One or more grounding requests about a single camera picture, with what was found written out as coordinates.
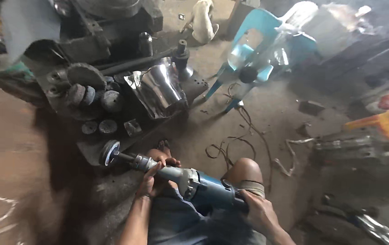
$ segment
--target shorts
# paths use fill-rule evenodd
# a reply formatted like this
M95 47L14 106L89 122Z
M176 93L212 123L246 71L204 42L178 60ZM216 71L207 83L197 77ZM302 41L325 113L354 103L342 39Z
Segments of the shorts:
M234 186L265 197L260 183L241 181ZM254 231L241 213L214 209L203 216L177 189L166 188L152 203L148 244L265 245L266 238Z

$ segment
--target dog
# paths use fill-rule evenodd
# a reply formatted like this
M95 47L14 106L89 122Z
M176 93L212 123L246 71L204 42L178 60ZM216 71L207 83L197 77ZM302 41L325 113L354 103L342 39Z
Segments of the dog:
M219 30L218 24L212 24L212 11L214 4L212 0L199 0L193 6L191 17L189 21L181 29L181 33L186 29L192 29L192 36L196 41L201 44L209 43L217 31Z

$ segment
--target angle grinder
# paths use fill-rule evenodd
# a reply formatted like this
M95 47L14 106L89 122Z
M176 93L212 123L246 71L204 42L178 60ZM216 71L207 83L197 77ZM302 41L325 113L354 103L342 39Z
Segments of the angle grinder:
M143 155L130 156L119 152L120 142L110 140L104 146L100 155L100 164L112 166L128 163L131 168L144 173L156 164L151 157ZM184 200L193 204L210 204L219 209L235 209L247 213L247 203L236 189L227 180L218 180L192 168L177 168L165 166L157 175L166 180L175 182Z

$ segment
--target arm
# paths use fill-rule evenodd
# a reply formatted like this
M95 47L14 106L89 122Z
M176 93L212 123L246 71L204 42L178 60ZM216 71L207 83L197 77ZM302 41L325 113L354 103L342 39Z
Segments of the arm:
M143 196L135 198L121 233L119 245L147 244L151 200Z
M143 182L140 184L131 210L129 210L118 245L147 244L151 198L156 196L159 191L154 187L154 175L165 165L165 160L162 159L144 175Z
M270 231L278 245L295 245L290 235L279 225L272 203L251 192L241 190L249 205L248 221L254 230L266 236Z

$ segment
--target hand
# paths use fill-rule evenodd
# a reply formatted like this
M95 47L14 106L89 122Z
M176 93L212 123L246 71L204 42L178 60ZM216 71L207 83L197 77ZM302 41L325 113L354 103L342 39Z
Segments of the hand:
M158 160L158 164L156 164L144 175L143 182L140 184L140 187L137 190L136 198L144 196L154 198L164 189L168 181L165 181L158 176L154 176L160 169L164 168L166 164L169 164L173 167L181 167L181 162L175 158L165 159L163 156L160 156Z
M271 230L273 233L282 230L270 201L246 190L241 190L241 194L249 206L247 219L254 230L264 235L267 230Z

